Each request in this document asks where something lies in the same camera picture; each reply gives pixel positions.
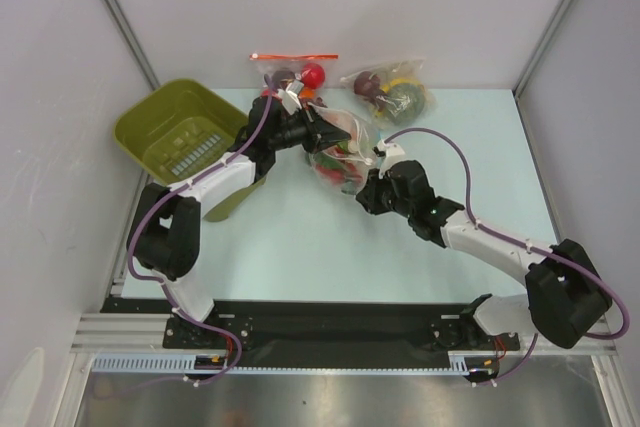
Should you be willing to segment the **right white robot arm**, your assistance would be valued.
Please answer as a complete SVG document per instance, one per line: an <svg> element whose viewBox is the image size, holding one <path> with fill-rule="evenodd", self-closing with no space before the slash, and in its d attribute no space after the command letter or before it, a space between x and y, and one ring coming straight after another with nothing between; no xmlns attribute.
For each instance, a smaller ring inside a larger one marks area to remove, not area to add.
<svg viewBox="0 0 640 427"><path fill-rule="evenodd" d="M485 294L468 305L471 317L461 323L461 335L473 348L519 333L570 349L612 306L580 244L566 239L546 246L489 233L462 204L436 195L417 161L370 171L356 200L372 215L400 215L419 238L479 259L524 287L522 295Z"/></svg>

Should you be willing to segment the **polka dot strawberry bag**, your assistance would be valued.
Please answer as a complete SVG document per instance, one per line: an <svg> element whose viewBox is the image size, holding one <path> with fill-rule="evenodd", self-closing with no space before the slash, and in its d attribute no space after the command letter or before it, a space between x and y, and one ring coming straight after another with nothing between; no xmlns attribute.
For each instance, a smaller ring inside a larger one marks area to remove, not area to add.
<svg viewBox="0 0 640 427"><path fill-rule="evenodd" d="M324 120L347 132L350 138L308 154L307 163L326 186L355 196L366 184L368 172L379 165L374 148L381 139L380 131L369 120L349 111L326 107L318 107L317 111Z"/></svg>

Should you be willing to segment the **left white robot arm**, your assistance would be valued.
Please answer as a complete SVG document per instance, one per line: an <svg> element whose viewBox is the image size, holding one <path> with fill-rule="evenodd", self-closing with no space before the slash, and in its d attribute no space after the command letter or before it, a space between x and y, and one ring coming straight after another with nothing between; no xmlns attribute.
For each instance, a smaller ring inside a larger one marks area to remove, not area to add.
<svg viewBox="0 0 640 427"><path fill-rule="evenodd" d="M280 150L300 146L315 154L353 138L353 116L309 104L288 111L283 96L254 99L232 146L212 166L168 186L143 189L127 243L132 277L161 286L174 312L187 319L185 335L199 347L214 344L215 301L200 279L197 259L204 216L263 180Z"/></svg>

